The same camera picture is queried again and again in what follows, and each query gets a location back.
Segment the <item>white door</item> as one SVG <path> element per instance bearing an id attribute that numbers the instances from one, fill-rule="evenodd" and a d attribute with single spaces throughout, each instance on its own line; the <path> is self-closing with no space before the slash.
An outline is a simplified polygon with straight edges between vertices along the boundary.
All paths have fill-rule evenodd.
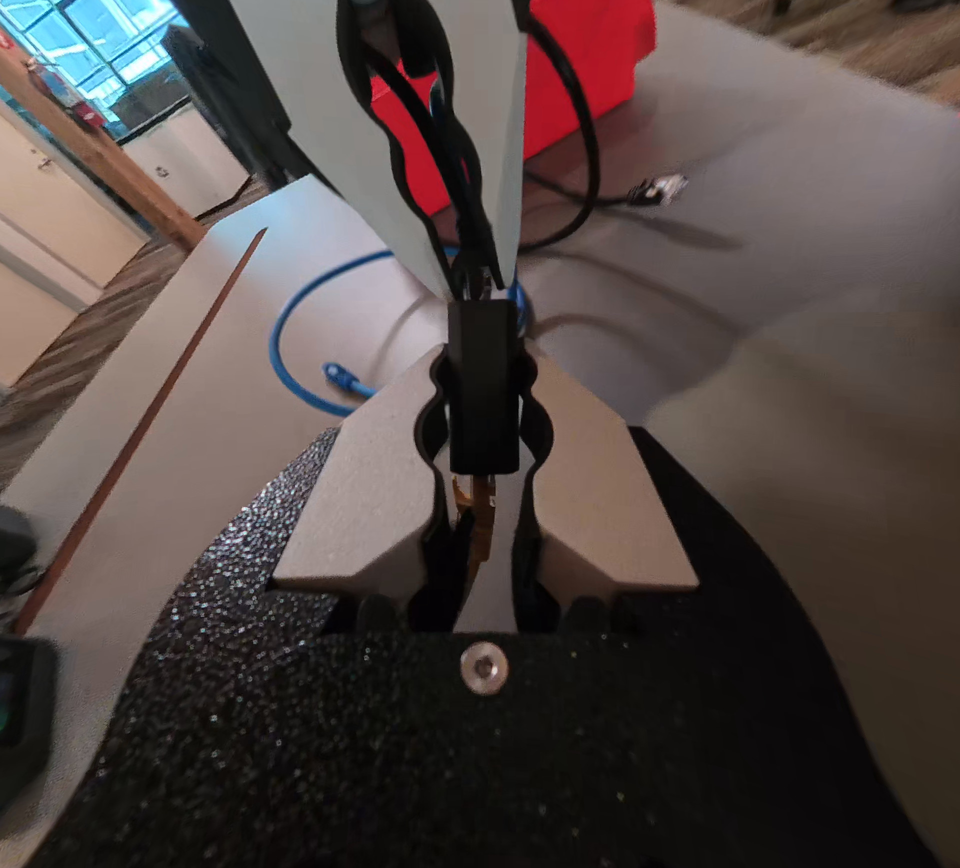
<path id="1" fill-rule="evenodd" d="M 1 105 L 2 264 L 81 312 L 148 243 L 52 142 Z"/>

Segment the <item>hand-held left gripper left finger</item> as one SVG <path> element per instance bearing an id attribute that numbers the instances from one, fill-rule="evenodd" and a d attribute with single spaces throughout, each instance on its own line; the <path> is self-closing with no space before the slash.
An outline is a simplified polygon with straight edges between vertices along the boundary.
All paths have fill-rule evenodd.
<path id="1" fill-rule="evenodd" d="M 360 602 L 388 598 L 414 629 L 460 610 L 460 533 L 436 461 L 450 429 L 437 345 L 347 417 L 271 582 Z"/>

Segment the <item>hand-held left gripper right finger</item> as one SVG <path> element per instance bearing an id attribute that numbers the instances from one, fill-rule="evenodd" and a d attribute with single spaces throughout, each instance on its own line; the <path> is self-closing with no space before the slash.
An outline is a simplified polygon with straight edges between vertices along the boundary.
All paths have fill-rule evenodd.
<path id="1" fill-rule="evenodd" d="M 511 547 L 519 629 L 554 629 L 580 598 L 611 607 L 700 580 L 625 420 L 540 349 L 522 358 L 523 480 Z"/>

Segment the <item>black ethernet coupler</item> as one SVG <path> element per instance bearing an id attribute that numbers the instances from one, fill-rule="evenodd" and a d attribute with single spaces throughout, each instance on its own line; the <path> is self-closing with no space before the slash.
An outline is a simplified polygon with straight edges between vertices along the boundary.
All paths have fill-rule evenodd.
<path id="1" fill-rule="evenodd" d="M 518 310 L 507 299 L 448 307 L 451 469 L 472 477 L 510 475 L 520 466 Z"/>

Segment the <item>black power box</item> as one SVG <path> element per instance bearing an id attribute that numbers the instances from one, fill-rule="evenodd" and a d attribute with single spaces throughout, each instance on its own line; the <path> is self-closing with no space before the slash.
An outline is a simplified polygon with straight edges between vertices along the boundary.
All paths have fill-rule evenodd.
<path id="1" fill-rule="evenodd" d="M 1 813 L 39 778 L 51 755 L 59 655 L 45 639 L 1 639 Z"/>

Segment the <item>large red bin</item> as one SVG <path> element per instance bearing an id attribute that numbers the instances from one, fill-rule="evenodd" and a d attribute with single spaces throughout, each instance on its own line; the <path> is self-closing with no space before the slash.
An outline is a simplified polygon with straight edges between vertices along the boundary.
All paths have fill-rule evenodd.
<path id="1" fill-rule="evenodd" d="M 581 82 L 593 118 L 630 99 L 637 63 L 657 42 L 653 0 L 532 0 L 531 11 L 557 40 Z M 524 159 L 573 134 L 578 122 L 557 72 L 540 48 L 527 49 Z M 381 78 L 372 107 L 398 137 L 414 201 L 434 215 L 450 203 L 426 142 L 399 98 Z"/>

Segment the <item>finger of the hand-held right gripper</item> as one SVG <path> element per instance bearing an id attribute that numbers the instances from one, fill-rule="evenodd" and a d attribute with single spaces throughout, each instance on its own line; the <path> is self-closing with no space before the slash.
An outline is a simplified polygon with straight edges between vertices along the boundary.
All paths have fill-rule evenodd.
<path id="1" fill-rule="evenodd" d="M 462 255 L 507 287 L 522 220 L 530 0 L 390 1 L 404 70 L 436 75 L 429 115 Z"/>
<path id="2" fill-rule="evenodd" d="M 372 109 L 352 0 L 229 0 L 290 119 L 290 135 L 343 201 L 432 293 L 450 267 L 406 182 L 402 147 Z"/>

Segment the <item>black stand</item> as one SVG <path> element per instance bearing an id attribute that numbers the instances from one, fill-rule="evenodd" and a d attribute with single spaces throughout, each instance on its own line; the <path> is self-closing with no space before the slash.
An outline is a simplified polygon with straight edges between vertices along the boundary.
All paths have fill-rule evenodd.
<path id="1" fill-rule="evenodd" d="M 312 175 L 333 185 L 295 144 L 288 117 L 230 0 L 171 0 L 186 22 L 163 44 L 205 119 L 269 188 Z"/>

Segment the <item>white recycling bin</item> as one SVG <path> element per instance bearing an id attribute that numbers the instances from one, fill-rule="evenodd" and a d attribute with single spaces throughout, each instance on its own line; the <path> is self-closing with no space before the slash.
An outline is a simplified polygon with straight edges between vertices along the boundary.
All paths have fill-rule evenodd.
<path id="1" fill-rule="evenodd" d="M 191 101 L 139 126 L 119 145 L 195 219 L 221 212 L 250 183 L 246 167 Z"/>

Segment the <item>white side table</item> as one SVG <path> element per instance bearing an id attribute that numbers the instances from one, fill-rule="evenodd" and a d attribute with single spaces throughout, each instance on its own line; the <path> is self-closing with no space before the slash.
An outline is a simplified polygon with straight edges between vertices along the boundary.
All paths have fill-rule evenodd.
<path id="1" fill-rule="evenodd" d="M 313 179 L 216 222 L 2 494 L 51 554 L 95 501 L 162 392 L 111 491 L 147 526 L 218 527 L 324 426 L 289 394 L 268 337 L 290 296 L 377 238 Z"/>

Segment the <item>wooden post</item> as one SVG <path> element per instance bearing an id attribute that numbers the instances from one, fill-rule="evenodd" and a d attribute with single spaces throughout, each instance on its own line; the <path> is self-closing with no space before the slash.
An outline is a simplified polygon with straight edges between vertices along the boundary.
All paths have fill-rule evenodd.
<path id="1" fill-rule="evenodd" d="M 30 54 L 2 30 L 2 88 L 151 227 L 181 250 L 193 251 L 207 228 L 175 203 L 109 133 L 74 118 L 54 96 L 42 92 L 36 73 L 30 70 L 31 60 Z"/>

